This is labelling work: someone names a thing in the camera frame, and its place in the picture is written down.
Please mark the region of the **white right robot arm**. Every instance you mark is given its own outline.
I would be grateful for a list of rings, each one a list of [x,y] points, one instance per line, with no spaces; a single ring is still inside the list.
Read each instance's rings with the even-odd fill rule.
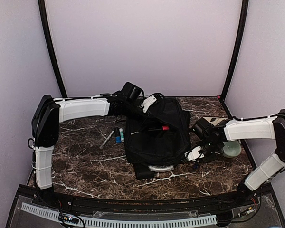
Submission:
[[[215,159],[218,152],[227,154],[226,147],[232,143],[265,143],[265,148],[271,149],[238,185],[233,195],[237,206],[245,205],[251,199],[251,192],[285,170],[285,109],[254,118],[202,117],[192,130],[200,142],[185,153],[188,161]]]

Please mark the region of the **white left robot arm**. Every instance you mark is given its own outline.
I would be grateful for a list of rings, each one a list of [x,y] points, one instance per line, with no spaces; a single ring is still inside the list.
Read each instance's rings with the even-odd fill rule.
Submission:
[[[61,123],[93,116],[124,115],[145,118],[150,116],[149,108],[156,101],[154,95],[146,98],[139,96],[131,100],[120,91],[73,98],[44,95],[33,115],[32,136],[28,139],[28,147],[33,150],[35,183],[41,190],[39,200],[47,207],[57,204],[57,195],[49,188],[53,186],[52,154],[59,139]]]

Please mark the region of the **pink and black highlighter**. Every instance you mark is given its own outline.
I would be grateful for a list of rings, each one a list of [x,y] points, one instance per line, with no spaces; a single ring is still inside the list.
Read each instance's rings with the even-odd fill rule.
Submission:
[[[162,126],[155,126],[155,127],[150,127],[147,129],[148,132],[165,132],[170,129],[169,126],[167,125],[162,125]]]

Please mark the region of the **black student backpack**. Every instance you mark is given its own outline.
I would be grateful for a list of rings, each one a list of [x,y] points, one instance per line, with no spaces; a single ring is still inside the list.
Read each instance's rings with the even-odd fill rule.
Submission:
[[[184,160],[191,149],[190,112],[184,111],[174,97],[166,97],[148,109],[154,118],[127,118],[124,146],[127,161],[133,165],[138,180],[150,179],[160,172],[169,172]],[[155,126],[167,125],[165,132],[148,132]]]

